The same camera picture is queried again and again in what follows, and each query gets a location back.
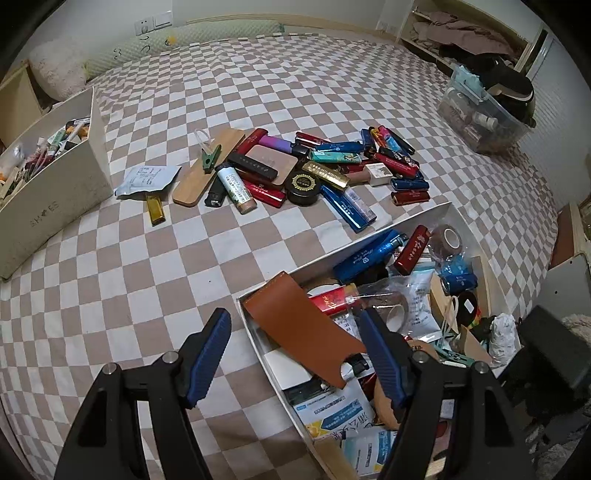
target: clothespin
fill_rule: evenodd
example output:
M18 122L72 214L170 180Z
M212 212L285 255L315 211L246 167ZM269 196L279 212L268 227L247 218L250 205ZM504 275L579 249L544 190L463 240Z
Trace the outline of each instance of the clothespin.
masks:
M207 150L209 150L209 148L205 147L205 145L202 145L202 149L201 149L201 158L203 160L203 171L205 173L211 173L213 170L213 167L216 164L217 158L220 156L220 153L222 152L222 146L218 145L213 151L209 151L207 152Z

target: small white box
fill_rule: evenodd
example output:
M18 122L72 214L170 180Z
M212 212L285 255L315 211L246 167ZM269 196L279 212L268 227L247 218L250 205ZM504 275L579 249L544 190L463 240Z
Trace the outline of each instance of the small white box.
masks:
M30 154L39 137L48 138L69 120L85 117L90 117L88 139L44 168L0 210L1 278L9 278L51 236L113 195L105 126L94 88L32 124L0 156L0 164L15 145L22 144Z
M341 247L329 254L320 257L318 260L310 262L300 268L296 268L295 270L288 272L292 278L298 282L300 285L310 282L315 278L319 277L327 277L332 276L329 275L332 268L337 265L338 263L342 262L345 258L351 256L356 251L363 248L368 243L372 242L377 236L381 233L389 230L391 228L395 228L399 232L406 233L408 236L412 234L415 228L418 225L425 225L430 228L433 228L439 224L447 223L454 227L460 237L462 238L464 248L466 251L466 257L472 258L479 255L481 258L486 258L486 255L478 241L474 237L474 234L468 227L465 220L462 218L460 213L456 210L456 208L451 203L444 203L442 205L437 205L432 209L429 209L425 212L418 213L413 215L409 218L404 220L395 220L392 224L383 227L382 229L376 231L372 235L368 235L367 237L361 238L356 240L355 242L350 243L345 247ZM493 309L493 314L499 314L501 312L508 312L507 303L505 301L505 296L501 290L501 285L499 281L496 279L490 265L487 262L483 262L483 270L488 279L489 283L489 293L490 293L490 305ZM252 346L255 349L256 355L261 362L263 370L265 371L269 382L273 386L277 397L279 398L281 404L285 408L285 411L289 415L293 425L297 429L298 433L300 434L301 438L306 443L308 449L318 461L322 469L326 472L328 477L331 480L340 480L339 478L335 477L333 472L329 469L326 462L322 459L320 454L318 453L317 449L314 447L313 439L311 438L308 430L301 422L300 418L296 415L295 411L293 410L292 406L287 403L287 399L281 390L279 382L277 381L275 375L273 374L272 369L270 368L267 360L265 359L265 354L271 351L272 349L276 348L276 345L273 345L273 342L269 342L268 336L259 328L259 326L250 318L250 315L244 308L242 307L242 302L250 297L254 292L256 292L259 288L261 288L264 284L258 285L257 287L253 288L252 290L246 292L244 295L240 296L236 299L236 306L238 308L238 312L244 322L246 327L246 332ZM430 469L428 470L428 476L435 475L438 471L443 469L444 462L438 461L433 462L430 465Z

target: brown leather sleeve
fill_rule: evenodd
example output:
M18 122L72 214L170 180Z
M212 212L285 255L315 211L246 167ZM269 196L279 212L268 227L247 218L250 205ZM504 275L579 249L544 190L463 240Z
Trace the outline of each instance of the brown leather sleeve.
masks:
M340 366L365 346L322 313L287 273L281 272L244 302L252 319L295 360L321 379L345 387Z

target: light switch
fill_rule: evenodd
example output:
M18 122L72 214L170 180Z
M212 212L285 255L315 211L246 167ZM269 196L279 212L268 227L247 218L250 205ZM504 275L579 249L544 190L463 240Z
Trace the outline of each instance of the light switch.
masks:
M172 27L173 13L172 11L164 12L163 14L154 15L154 29L159 30L164 27Z

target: bed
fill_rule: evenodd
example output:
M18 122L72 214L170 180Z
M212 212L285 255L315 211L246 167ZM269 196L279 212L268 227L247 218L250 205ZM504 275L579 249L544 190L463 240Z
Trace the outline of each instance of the bed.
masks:
M298 130L335 141L394 127L417 149L431 201L396 207L388 186L356 187L378 215L357 235L323 201L259 204L241 216L111 197L51 238L1 287L2 401L33 470L51 478L63 441L104 363L151 363L202 328L216 306L233 332L207 398L190 411L214 479L321 475L273 394L233 299L392 221L453 202L499 278L511 313L532 307L557 233L545 180L526 156L472 153L438 116L447 78L400 47L323 35L275 35L173 50L93 82L113 185L137 164L199 156L195 129ZM152 479L161 476L150 417L139 408Z

